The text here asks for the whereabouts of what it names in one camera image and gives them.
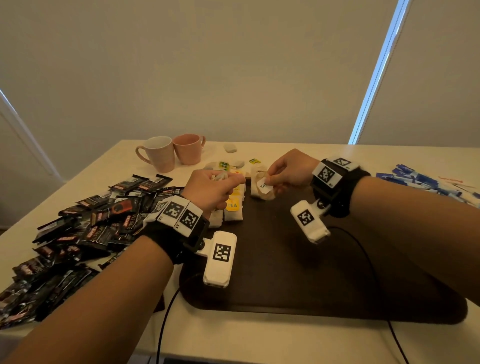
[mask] dark brown mat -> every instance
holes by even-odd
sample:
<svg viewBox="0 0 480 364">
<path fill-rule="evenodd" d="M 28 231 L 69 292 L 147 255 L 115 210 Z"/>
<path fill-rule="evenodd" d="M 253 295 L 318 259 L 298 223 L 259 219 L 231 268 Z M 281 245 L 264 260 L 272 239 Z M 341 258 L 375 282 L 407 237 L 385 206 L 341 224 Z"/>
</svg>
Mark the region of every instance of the dark brown mat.
<svg viewBox="0 0 480 364">
<path fill-rule="evenodd" d="M 308 242 L 290 215 L 299 200 L 313 201 L 308 191 L 292 191 L 273 201 L 250 197 L 244 221 L 224 222 L 221 230 L 236 234 L 237 248 L 230 285 L 203 285 L 194 278 L 181 293 L 205 310 L 385 319 L 368 262 L 346 233 L 331 229 L 319 244 Z M 467 316 L 467 302 L 410 262 L 380 236 L 352 218 L 326 217 L 363 245 L 377 271 L 395 321 L 456 324 Z M 183 265 L 180 282 L 203 273 L 206 259 L 194 256 Z"/>
</svg>

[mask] white paper tag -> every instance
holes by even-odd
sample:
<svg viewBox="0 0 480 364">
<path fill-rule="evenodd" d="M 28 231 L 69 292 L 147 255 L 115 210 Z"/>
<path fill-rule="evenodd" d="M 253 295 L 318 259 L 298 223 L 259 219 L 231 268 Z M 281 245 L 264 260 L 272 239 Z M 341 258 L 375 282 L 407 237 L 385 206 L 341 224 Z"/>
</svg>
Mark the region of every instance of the white paper tag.
<svg viewBox="0 0 480 364">
<path fill-rule="evenodd" d="M 263 193 L 263 194 L 267 194 L 269 193 L 271 190 L 273 190 L 273 186 L 267 186 L 265 184 L 265 179 L 266 177 L 263 177 L 262 179 L 260 179 L 258 182 L 257 182 L 257 188 L 258 190 Z"/>
</svg>

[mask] black wrist strap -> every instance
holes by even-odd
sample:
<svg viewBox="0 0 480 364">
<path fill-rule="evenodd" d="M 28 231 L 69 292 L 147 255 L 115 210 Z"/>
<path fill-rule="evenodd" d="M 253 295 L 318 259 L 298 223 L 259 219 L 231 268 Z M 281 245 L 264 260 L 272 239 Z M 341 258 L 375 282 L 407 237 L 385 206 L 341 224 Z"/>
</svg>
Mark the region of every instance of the black wrist strap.
<svg viewBox="0 0 480 364">
<path fill-rule="evenodd" d="M 141 235 L 145 235 L 156 242 L 160 248 L 170 257 L 173 264 L 181 264 L 185 260 L 185 255 L 191 254 L 190 251 L 183 248 L 181 241 L 182 235 L 173 230 L 170 226 L 164 225 L 158 221 L 148 223 L 142 230 Z"/>
<path fill-rule="evenodd" d="M 367 176 L 371 176 L 370 173 L 361 168 L 356 168 L 346 173 L 339 183 L 339 193 L 336 194 L 331 201 L 326 200 L 325 196 L 315 188 L 313 189 L 313 194 L 315 195 L 315 198 L 320 199 L 324 205 L 331 205 L 330 210 L 328 211 L 329 215 L 335 218 L 344 218 L 350 214 L 350 200 L 352 198 L 353 190 L 357 186 L 357 183 L 363 177 Z"/>
</svg>

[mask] pile of coffee sachets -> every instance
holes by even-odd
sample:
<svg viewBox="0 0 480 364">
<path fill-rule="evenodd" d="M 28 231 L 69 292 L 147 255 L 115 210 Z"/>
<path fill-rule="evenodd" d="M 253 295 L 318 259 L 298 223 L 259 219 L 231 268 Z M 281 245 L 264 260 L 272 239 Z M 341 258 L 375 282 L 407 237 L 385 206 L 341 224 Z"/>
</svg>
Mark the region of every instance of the pile of coffee sachets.
<svg viewBox="0 0 480 364">
<path fill-rule="evenodd" d="M 0 293 L 0 329 L 41 321 L 99 272 L 84 261 L 114 253 L 104 269 L 136 239 L 143 219 L 183 187 L 170 177 L 133 175 L 102 194 L 78 201 L 60 218 L 38 227 L 35 258 L 13 268 L 13 284 Z"/>
</svg>

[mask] hand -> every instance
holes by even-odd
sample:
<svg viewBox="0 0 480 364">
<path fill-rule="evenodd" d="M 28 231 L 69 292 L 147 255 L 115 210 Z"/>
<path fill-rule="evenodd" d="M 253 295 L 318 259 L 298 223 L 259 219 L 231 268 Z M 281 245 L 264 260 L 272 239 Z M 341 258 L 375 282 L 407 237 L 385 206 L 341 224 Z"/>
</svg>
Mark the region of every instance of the hand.
<svg viewBox="0 0 480 364">
<path fill-rule="evenodd" d="M 308 186 L 319 162 L 298 149 L 292 149 L 270 166 L 267 172 L 270 177 L 265 182 L 274 186 L 275 194 L 286 191 L 290 186 Z"/>
<path fill-rule="evenodd" d="M 212 175 L 222 173 L 222 170 L 194 170 L 182 192 L 182 196 L 192 201 L 204 212 L 205 218 L 210 218 L 212 211 L 227 207 L 225 201 L 233 193 L 233 189 L 240 183 L 245 183 L 242 174 L 228 173 L 228 178 L 221 181 L 212 181 Z"/>
</svg>

